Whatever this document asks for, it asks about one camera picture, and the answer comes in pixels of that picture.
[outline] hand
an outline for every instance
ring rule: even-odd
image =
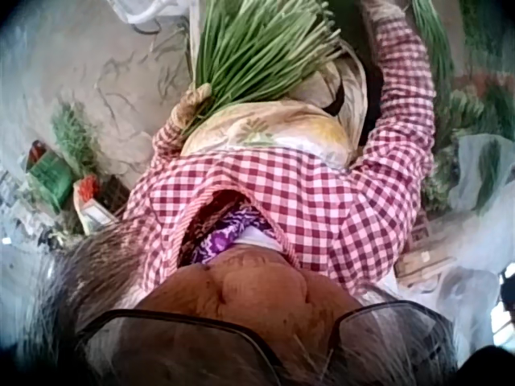
[[[189,89],[180,98],[180,102],[172,109],[171,123],[179,129],[184,129],[195,118],[200,105],[211,96],[211,85],[202,84],[197,89]]]
[[[373,22],[383,18],[403,17],[404,11],[396,3],[395,0],[361,0]]]

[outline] sleeve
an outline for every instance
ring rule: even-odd
[[[183,149],[183,143],[184,139],[181,135],[181,130],[173,123],[170,117],[152,139],[154,157],[150,167],[154,168],[163,163],[169,163],[174,158],[179,157]]]
[[[385,80],[381,117],[364,153],[346,175],[355,192],[342,227],[345,267],[336,276],[357,285],[384,277],[402,251],[432,167],[434,86],[426,48],[404,17],[376,26]]]

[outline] woman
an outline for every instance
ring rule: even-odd
[[[155,137],[126,220],[52,266],[18,370],[54,384],[442,384],[453,376],[444,318],[377,290],[361,296],[389,272],[414,221],[431,168],[435,95],[426,50],[403,12],[367,7],[385,85],[363,156],[338,169],[323,151],[291,143],[184,147],[180,129],[209,86],[188,93]]]

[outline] eyeglasses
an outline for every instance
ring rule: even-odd
[[[112,310],[78,339],[105,357],[99,366],[108,384],[299,384],[259,335],[228,322]],[[109,353],[98,349],[107,339],[116,342]],[[413,384],[434,384],[433,370],[453,371],[454,357],[452,325],[442,315],[413,302],[383,302],[336,320],[323,368],[308,383],[389,384],[409,374]]]

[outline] green basket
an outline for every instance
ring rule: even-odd
[[[58,214],[72,193],[74,177],[70,166],[47,150],[28,171],[27,180],[33,192]]]

